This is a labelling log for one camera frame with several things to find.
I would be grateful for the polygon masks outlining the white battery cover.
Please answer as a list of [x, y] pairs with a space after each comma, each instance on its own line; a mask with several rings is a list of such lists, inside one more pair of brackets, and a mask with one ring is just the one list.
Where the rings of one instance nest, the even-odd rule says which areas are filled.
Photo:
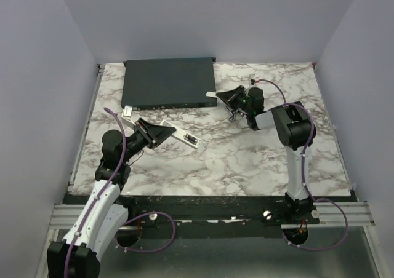
[[206, 92], [206, 96], [209, 97], [209, 98], [217, 98], [215, 92]]

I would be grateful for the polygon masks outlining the white remote control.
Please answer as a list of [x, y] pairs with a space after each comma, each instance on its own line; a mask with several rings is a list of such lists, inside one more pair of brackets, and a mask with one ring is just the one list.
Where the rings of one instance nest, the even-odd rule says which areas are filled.
[[[184, 129], [181, 129], [180, 127], [178, 127], [178, 126], [176, 126], [176, 125], [174, 125], [174, 124], [172, 124], [172, 123], [170, 123], [169, 121], [164, 120], [164, 119], [161, 121], [160, 125], [162, 125], [162, 126], [168, 126], [168, 127], [175, 127], [177, 131], [171, 136], [172, 138], [174, 138], [174, 139], [180, 141], [181, 143], [184, 143], [185, 145], [187, 145], [187, 146], [189, 146], [189, 147], [191, 147], [191, 148], [194, 148], [194, 149], [198, 149], [198, 148], [199, 148], [199, 146], [200, 146], [200, 144], [201, 144], [201, 139], [200, 139], [200, 138], [198, 138], [198, 137], [192, 135], [191, 133], [185, 131]], [[187, 135], [188, 135], [188, 136], [191, 136], [191, 137], [197, 138], [197, 139], [198, 139], [198, 144], [197, 144], [197, 145], [193, 145], [193, 144], [191, 144], [189, 141], [187, 141], [187, 140], [185, 139], [185, 137], [186, 137]]]

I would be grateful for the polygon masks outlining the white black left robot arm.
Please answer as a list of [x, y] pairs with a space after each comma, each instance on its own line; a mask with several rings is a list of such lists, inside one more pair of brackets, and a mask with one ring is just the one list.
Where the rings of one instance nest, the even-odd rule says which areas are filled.
[[130, 174], [129, 159], [143, 148], [153, 149], [176, 129], [138, 119], [134, 133], [113, 129], [102, 137], [102, 158], [93, 190], [78, 219], [61, 241], [47, 249], [49, 277], [98, 277], [102, 256], [118, 229], [135, 220], [135, 208], [116, 200]]

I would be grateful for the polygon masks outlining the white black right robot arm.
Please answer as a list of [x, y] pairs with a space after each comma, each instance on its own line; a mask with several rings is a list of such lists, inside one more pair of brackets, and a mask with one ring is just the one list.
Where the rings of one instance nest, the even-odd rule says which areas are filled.
[[263, 90], [258, 87], [248, 89], [238, 86], [215, 96], [224, 102], [234, 116], [240, 113], [254, 131], [274, 127], [281, 144], [286, 149], [288, 183], [284, 197], [283, 216], [292, 224], [304, 219], [313, 207], [309, 191], [308, 157], [316, 127], [310, 113], [299, 101], [283, 103], [265, 109]]

